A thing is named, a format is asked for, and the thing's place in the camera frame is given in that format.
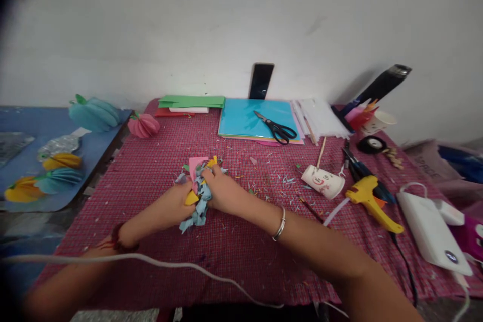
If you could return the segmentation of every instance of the red checkered tablecloth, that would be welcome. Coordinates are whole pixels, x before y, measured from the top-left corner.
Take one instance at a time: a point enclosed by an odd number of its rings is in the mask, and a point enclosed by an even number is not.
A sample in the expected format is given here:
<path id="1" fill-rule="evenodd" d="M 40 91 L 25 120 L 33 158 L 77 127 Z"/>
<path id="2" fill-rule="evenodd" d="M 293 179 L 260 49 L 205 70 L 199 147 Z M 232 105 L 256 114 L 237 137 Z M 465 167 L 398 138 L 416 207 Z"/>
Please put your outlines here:
<path id="1" fill-rule="evenodd" d="M 156 108 L 157 99 L 149 103 L 146 112 L 154 114 Z M 168 189 L 190 157 L 222 157 L 229 175 L 243 176 L 236 181 L 245 189 L 255 189 L 261 199 L 269 197 L 269 202 L 307 218 L 315 219 L 298 201 L 297 195 L 323 215 L 342 201 L 343 193 L 329 201 L 314 190 L 302 187 L 305 183 L 300 179 L 301 174 L 308 165 L 316 164 L 320 146 L 308 142 L 306 146 L 267 147 L 252 141 L 224 139 L 217 135 L 219 117 L 220 110 L 212 109 L 209 114 L 197 114 L 193 118 L 157 118 L 161 124 L 157 136 L 150 139 L 129 136 L 56 254 L 76 256 L 86 247 L 94 246 L 116 224 L 139 213 Z M 381 137 L 395 146 L 387 136 Z M 338 173 L 343 162 L 343 145 L 342 139 L 328 138 L 320 167 Z M 352 151 L 391 192 L 396 193 L 407 182 L 419 181 L 427 185 L 429 197 L 444 199 L 402 151 L 399 154 L 404 157 L 403 171 L 394 168 L 381 154 L 361 154 L 354 144 Z M 250 157 L 258 163 L 253 165 Z M 297 182 L 292 186 L 284 185 L 285 176 Z M 343 192 L 352 184 L 350 175 L 346 180 Z M 399 208 L 387 205 L 385 212 L 407 230 L 398 236 L 398 241 L 413 272 L 419 298 L 461 295 L 461 288 L 453 282 L 449 272 L 422 259 Z M 403 259 L 388 233 L 363 206 L 349 203 L 333 220 L 331 228 L 342 232 L 381 263 L 408 298 L 412 297 Z M 270 235 L 216 210 L 208 211 L 205 226 L 192 227 L 184 235 L 177 228 L 152 235 L 141 243 L 139 253 L 166 262 L 196 263 L 220 277 L 234 279 L 254 299 L 265 303 L 340 302 L 329 283 L 320 280 L 300 259 L 273 242 Z M 39 283 L 59 268 L 48 265 Z M 481 278 L 481 272 L 476 268 L 475 271 Z M 468 279 L 471 292 L 483 296 L 483 283 L 478 277 Z M 116 264 L 87 308 L 140 310 L 247 301 L 233 285 L 212 280 L 196 270 L 158 268 L 128 260 Z"/>

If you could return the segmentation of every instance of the white paper cup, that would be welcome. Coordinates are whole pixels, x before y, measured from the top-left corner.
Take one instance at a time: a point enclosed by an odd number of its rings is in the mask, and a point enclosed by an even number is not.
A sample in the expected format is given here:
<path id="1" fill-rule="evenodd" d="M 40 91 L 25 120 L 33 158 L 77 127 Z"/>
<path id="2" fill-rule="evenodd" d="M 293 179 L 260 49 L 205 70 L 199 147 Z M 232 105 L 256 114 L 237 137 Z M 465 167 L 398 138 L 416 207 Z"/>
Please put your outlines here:
<path id="1" fill-rule="evenodd" d="M 344 187 L 345 179 L 328 171 L 309 165 L 302 175 L 302 180 L 312 186 L 329 200 L 334 199 Z"/>
<path id="2" fill-rule="evenodd" d="M 390 125 L 395 125 L 397 123 L 396 118 L 386 112 L 377 110 L 374 112 L 374 116 L 362 125 L 362 133 L 366 136 L 371 136 L 379 131 L 386 129 Z"/>

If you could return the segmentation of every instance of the blue table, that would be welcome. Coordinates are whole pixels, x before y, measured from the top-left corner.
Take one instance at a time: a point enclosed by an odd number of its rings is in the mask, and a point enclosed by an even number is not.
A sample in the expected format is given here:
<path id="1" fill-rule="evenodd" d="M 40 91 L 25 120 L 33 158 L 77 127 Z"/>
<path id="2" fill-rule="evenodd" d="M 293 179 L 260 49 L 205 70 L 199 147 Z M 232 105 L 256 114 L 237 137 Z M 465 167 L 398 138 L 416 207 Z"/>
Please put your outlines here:
<path id="1" fill-rule="evenodd" d="M 8 212 L 49 212 L 68 205 L 83 187 L 104 152 L 119 133 L 131 110 L 121 111 L 121 125 L 109 132 L 87 133 L 80 139 L 80 149 L 75 152 L 82 157 L 84 179 L 72 189 L 56 195 L 47 195 L 32 203 L 6 202 Z M 45 173 L 37 161 L 37 151 L 53 138 L 68 135 L 79 126 L 69 118 L 68 108 L 45 107 L 0 107 L 0 132 L 24 132 L 35 137 L 18 155 L 0 169 L 0 192 L 21 177 L 37 176 Z"/>

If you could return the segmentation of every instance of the black tape roll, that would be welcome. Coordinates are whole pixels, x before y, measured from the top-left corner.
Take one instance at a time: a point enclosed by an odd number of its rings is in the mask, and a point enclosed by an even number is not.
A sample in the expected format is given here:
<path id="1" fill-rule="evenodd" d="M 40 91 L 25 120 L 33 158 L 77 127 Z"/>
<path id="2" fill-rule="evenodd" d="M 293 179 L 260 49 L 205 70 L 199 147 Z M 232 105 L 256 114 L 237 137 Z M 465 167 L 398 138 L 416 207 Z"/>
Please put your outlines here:
<path id="1" fill-rule="evenodd" d="M 357 149 L 366 154 L 378 154 L 387 148 L 387 143 L 375 136 L 367 136 L 359 141 Z"/>

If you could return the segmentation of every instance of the smartphone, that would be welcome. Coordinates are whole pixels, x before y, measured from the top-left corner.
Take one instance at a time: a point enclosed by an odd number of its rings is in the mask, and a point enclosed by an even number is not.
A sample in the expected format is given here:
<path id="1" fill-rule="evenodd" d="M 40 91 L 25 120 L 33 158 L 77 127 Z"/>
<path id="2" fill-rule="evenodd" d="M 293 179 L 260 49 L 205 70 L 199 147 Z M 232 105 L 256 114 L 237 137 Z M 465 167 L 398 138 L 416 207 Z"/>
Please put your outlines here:
<path id="1" fill-rule="evenodd" d="M 274 64 L 255 63 L 252 69 L 252 83 L 250 85 L 250 99 L 265 99 L 268 84 L 272 77 Z"/>

